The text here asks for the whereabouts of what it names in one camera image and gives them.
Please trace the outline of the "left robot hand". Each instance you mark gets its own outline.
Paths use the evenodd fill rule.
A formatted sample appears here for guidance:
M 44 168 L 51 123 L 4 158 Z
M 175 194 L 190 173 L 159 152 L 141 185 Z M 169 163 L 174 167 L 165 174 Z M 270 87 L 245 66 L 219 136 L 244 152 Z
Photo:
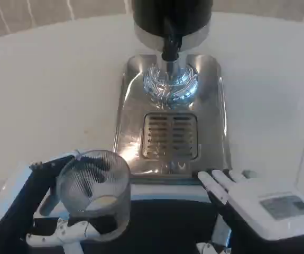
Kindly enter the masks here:
M 77 158 L 70 153 L 53 160 L 37 162 L 21 168 L 0 187 L 0 253 L 14 250 L 26 253 L 30 248 L 63 247 L 65 253 L 82 253 L 80 242 L 104 236 L 118 228 L 113 215 L 74 215 L 70 220 L 58 218 L 51 235 L 36 235 L 34 214 L 58 175 L 69 162 Z

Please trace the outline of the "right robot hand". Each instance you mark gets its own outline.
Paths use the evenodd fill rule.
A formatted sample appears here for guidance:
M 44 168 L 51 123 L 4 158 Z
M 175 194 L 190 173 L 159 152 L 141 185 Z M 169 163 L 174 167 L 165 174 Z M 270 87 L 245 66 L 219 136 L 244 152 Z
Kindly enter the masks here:
M 200 171 L 231 253 L 304 253 L 304 194 L 278 179 Z

